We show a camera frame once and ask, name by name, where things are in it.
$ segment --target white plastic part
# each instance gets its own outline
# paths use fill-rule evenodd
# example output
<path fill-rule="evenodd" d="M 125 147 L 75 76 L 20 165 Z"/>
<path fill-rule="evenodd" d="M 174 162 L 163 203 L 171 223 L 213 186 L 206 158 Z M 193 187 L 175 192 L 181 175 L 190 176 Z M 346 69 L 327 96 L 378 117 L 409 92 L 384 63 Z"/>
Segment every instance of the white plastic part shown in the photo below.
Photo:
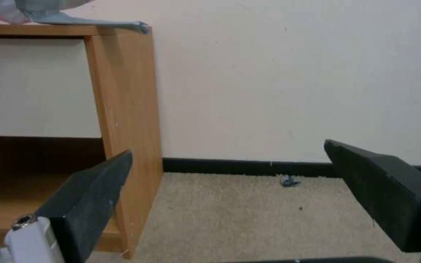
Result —
<path fill-rule="evenodd" d="M 10 230 L 4 239 L 12 263 L 65 263 L 50 226 L 50 220 L 38 221 L 18 230 Z"/>

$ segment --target small object on carpet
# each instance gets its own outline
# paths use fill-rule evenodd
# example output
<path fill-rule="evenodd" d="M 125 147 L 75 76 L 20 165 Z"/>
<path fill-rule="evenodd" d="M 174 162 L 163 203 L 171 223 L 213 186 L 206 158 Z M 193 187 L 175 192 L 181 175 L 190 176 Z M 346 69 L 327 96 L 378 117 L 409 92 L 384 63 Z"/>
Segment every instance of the small object on carpet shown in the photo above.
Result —
<path fill-rule="evenodd" d="M 296 186 L 299 183 L 300 183 L 300 181 L 295 180 L 291 175 L 284 175 L 280 179 L 280 184 L 284 187 Z"/>

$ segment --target carpet floor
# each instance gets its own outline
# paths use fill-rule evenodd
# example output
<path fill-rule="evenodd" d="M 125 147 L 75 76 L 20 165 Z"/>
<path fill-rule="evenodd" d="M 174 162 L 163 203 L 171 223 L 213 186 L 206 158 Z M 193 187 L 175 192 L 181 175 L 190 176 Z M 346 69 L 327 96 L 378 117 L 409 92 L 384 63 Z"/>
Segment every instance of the carpet floor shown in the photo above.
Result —
<path fill-rule="evenodd" d="M 416 263 L 364 211 L 341 179 L 165 173 L 134 263 L 377 256 Z M 128 262 L 93 253 L 89 263 Z"/>

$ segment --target shelf compartment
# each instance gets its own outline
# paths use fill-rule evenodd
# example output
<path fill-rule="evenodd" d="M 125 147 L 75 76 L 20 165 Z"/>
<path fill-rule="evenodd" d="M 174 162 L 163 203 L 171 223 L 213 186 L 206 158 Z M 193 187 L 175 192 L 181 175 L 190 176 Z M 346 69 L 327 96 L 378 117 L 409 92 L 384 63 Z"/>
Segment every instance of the shelf compartment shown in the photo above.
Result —
<path fill-rule="evenodd" d="M 0 246 L 12 222 L 33 213 L 74 172 L 105 160 L 101 139 L 0 137 Z M 95 250 L 121 252 L 112 217 Z"/>

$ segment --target black baseboard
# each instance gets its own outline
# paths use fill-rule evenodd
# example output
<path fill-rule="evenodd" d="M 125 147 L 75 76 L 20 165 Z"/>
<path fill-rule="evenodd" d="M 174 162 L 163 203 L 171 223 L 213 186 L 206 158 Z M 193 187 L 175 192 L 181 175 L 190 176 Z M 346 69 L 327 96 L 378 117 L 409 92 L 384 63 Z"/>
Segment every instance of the black baseboard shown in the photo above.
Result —
<path fill-rule="evenodd" d="M 163 158 L 163 170 L 171 173 L 263 176 L 301 175 L 339 178 L 332 163 Z"/>

